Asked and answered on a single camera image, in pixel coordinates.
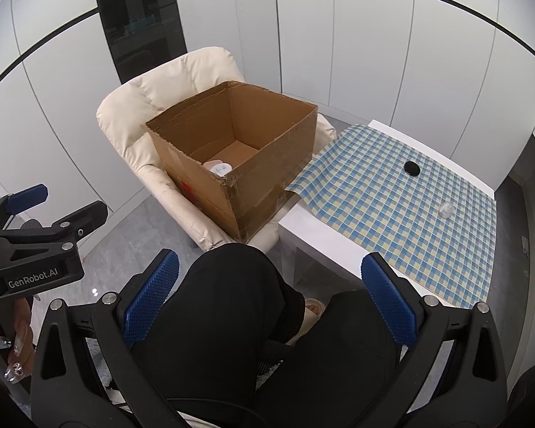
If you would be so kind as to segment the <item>left hand long nails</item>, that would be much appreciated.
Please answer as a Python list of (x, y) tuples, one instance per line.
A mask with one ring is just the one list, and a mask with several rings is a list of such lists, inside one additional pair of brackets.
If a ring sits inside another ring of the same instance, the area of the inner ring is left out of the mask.
[(8, 339), (0, 335), (0, 342), (9, 344), (4, 380), (11, 387), (31, 376), (34, 369), (34, 332), (31, 329), (31, 307), (34, 297), (14, 300), (11, 306), (14, 335)]

